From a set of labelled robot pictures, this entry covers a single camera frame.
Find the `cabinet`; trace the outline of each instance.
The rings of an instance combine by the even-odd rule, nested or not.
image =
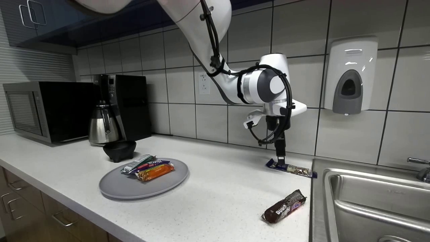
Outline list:
[[[1,0],[0,8],[11,45],[38,36],[36,25],[31,22],[27,0]]]
[[[38,189],[4,169],[0,192],[0,219],[8,242],[78,240],[44,215]]]
[[[0,219],[8,242],[108,242],[108,233],[0,168]]]
[[[270,0],[231,0],[245,8]],[[97,14],[74,0],[0,0],[11,45],[74,53],[77,47],[173,24],[157,0],[133,0],[114,14]]]
[[[10,44],[16,47],[34,45],[44,34],[92,18],[70,0],[1,0],[0,8]]]

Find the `soap dispenser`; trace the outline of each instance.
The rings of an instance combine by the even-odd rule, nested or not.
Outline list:
[[[324,107],[350,115],[370,108],[378,55],[376,37],[332,43]]]

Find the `faucet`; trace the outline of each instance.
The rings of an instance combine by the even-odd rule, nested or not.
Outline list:
[[[427,164],[430,165],[429,160],[418,158],[418,157],[409,157],[409,162],[415,162],[415,164]],[[425,182],[430,182],[430,166],[423,168],[418,172],[417,177]]]

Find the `upper cabinet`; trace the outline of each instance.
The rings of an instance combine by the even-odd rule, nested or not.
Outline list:
[[[233,0],[243,8],[270,0]],[[74,0],[0,0],[10,44],[74,53],[77,47],[173,24],[157,0],[133,0],[114,14],[90,12]]]

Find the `microwave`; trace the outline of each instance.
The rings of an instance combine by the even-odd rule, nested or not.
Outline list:
[[[46,143],[89,135],[92,111],[100,91],[94,83],[6,83],[4,91],[15,131]]]

